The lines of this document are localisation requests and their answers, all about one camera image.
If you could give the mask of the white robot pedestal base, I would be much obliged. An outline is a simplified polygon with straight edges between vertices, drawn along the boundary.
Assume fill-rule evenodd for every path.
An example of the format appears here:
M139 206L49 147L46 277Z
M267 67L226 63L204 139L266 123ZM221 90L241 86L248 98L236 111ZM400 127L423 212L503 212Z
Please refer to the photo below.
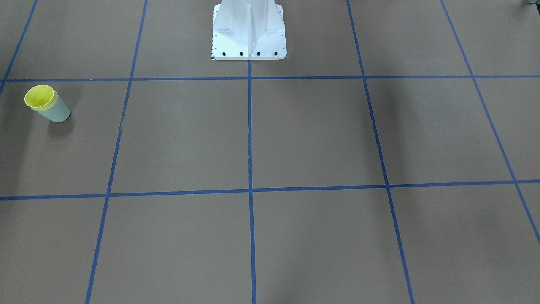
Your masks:
M223 0L213 8L213 60L287 57L283 7L273 0Z

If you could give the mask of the green plastic cup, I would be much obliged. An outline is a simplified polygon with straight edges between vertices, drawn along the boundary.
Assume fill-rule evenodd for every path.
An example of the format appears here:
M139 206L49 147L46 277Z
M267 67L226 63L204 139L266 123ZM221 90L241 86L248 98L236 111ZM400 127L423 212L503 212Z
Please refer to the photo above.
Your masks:
M70 117L70 110L59 96L53 98L54 103L48 104L48 108L42 111L34 109L35 112L49 119L52 122L60 123Z

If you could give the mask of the yellow plastic cup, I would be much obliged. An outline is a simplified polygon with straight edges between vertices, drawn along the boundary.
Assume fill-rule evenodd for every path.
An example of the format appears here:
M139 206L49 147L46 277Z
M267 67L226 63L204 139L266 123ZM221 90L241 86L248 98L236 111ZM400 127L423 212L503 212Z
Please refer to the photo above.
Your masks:
M56 104L57 100L57 92L50 85L45 84L34 86L24 96L25 104L38 112L49 110Z

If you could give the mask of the brown paper table cover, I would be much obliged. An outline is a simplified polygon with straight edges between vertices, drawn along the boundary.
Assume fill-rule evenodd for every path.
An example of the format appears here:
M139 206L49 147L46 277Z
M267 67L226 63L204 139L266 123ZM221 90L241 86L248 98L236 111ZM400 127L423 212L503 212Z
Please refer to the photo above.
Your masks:
M2 0L2 304L538 304L536 4L218 3Z

